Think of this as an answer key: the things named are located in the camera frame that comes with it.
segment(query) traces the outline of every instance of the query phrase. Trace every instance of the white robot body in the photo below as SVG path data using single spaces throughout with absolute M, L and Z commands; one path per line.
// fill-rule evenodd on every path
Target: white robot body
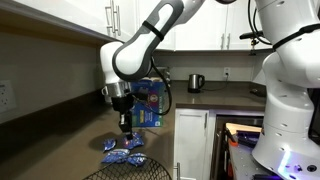
M 116 75 L 112 68 L 112 57 L 114 52 L 122 46 L 121 42 L 112 42 L 105 44 L 101 47 L 100 50 L 100 58 L 101 58 L 101 66 L 105 75 L 105 83 L 113 84 L 117 82 L 121 82 L 122 80 Z
M 320 30 L 304 34 L 279 47 L 278 78 L 305 88 L 320 87 Z
M 263 35 L 272 44 L 301 27 L 319 23 L 313 0 L 256 0 L 256 4 Z
M 318 24 L 312 0 L 256 0 L 265 37 L 276 44 Z M 253 157 L 284 179 L 320 177 L 320 147 L 308 138 L 314 106 L 307 88 L 320 87 L 320 31 L 286 42 L 266 58 L 267 104 Z
M 184 4 L 183 14 L 177 19 L 173 26 L 185 24 L 200 9 L 205 0 L 182 0 Z
M 160 19 L 154 27 L 158 30 L 162 29 L 172 13 L 172 6 L 168 4 L 164 5 L 159 11 Z M 116 66 L 118 69 L 126 75 L 131 75 L 137 72 L 141 66 L 143 56 L 145 55 L 145 49 L 137 47 L 148 47 L 155 37 L 156 35 L 153 32 L 142 34 L 132 44 L 123 49 L 116 59 Z
M 284 179 L 316 180 L 320 171 L 320 148 L 308 138 L 314 106 L 307 89 L 277 78 L 281 59 L 277 53 L 263 64 L 267 104 L 263 132 L 252 151 L 261 165 Z

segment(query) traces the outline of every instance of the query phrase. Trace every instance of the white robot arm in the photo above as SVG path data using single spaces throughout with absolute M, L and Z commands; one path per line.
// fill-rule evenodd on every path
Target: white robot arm
M 138 81 L 147 75 L 152 53 L 167 32 L 173 26 L 187 22 L 203 2 L 162 0 L 128 42 L 108 43 L 101 48 L 106 91 L 114 110 L 120 112 L 119 126 L 128 139 L 132 138 L 130 109 L 133 106 L 128 82 Z
M 133 105 L 128 82 L 149 72 L 152 53 L 166 33 L 187 22 L 203 2 L 162 0 L 132 39 L 101 48 L 106 90 L 128 138 Z M 320 25 L 313 0 L 256 0 L 256 4 L 264 36 L 276 51 L 263 65 L 268 96 L 263 131 L 252 155 L 284 179 L 319 179 L 320 147 L 308 138 L 314 107 L 306 89 L 320 87 Z

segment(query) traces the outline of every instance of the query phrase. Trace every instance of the blue packet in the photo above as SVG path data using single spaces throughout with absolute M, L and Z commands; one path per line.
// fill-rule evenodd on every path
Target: blue packet
M 138 146 L 143 146 L 142 136 L 137 132 L 132 132 L 133 139 L 128 140 L 127 137 L 123 138 L 123 147 L 126 149 L 133 149 Z
M 127 156 L 130 154 L 128 149 L 115 149 L 110 151 L 106 157 L 101 161 L 102 163 L 124 163 Z
M 104 145 L 104 150 L 103 150 L 103 153 L 105 153 L 106 151 L 109 151 L 111 150 L 112 148 L 114 148 L 117 144 L 117 141 L 115 139 L 106 139 L 104 142 L 103 142 L 103 145 Z
M 144 163 L 147 161 L 146 157 L 147 156 L 142 153 L 132 154 L 128 157 L 127 162 L 136 167 L 143 166 Z

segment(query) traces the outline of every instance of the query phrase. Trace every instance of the countertop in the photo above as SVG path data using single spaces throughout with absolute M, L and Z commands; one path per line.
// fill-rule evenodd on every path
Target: countertop
M 134 128 L 145 145 L 132 152 L 145 153 L 172 174 L 175 108 L 264 111 L 266 99 L 249 93 L 251 83 L 225 85 L 208 82 L 204 88 L 223 89 L 190 94 L 187 82 L 174 81 L 163 127 Z M 103 167 L 102 142 L 116 138 L 116 147 L 122 147 L 119 115 L 101 103 L 101 95 L 86 98 L 1 124 L 0 179 L 83 179 Z

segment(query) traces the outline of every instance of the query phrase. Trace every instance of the electric kettle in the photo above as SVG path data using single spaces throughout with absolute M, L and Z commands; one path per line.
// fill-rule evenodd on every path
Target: electric kettle
M 200 89 L 204 86 L 205 78 L 200 74 L 190 74 L 188 92 L 189 93 L 199 93 Z

